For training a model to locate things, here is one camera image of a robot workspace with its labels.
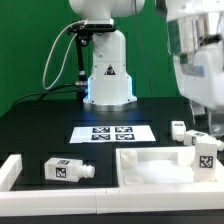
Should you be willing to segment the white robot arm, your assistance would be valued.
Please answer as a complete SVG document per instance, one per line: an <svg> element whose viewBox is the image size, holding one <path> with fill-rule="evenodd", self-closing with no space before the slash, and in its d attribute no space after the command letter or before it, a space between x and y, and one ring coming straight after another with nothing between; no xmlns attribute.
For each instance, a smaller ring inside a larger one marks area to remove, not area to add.
<svg viewBox="0 0 224 224"><path fill-rule="evenodd" d="M87 93L96 111L137 104L170 67L193 121L224 136L224 0L69 0L80 17L81 44L91 46Z"/></svg>

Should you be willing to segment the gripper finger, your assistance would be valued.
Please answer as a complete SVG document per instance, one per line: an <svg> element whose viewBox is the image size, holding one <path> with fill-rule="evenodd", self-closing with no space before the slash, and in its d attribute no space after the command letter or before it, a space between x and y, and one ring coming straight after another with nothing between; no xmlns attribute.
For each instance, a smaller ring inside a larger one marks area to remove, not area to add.
<svg viewBox="0 0 224 224"><path fill-rule="evenodd" d="M195 101L190 101L190 107L193 116L199 116L205 114L205 108Z"/></svg>
<svg viewBox="0 0 224 224"><path fill-rule="evenodd" d="M215 137L224 136L224 110L208 112L209 133Z"/></svg>

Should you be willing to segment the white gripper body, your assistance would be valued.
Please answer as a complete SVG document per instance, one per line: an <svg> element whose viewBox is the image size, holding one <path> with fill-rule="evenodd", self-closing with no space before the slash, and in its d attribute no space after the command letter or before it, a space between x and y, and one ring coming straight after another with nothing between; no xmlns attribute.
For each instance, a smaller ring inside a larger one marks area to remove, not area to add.
<svg viewBox="0 0 224 224"><path fill-rule="evenodd" d="M224 108L224 47L222 43L203 47L193 61L181 64L173 57L177 86L182 96L212 110Z"/></svg>

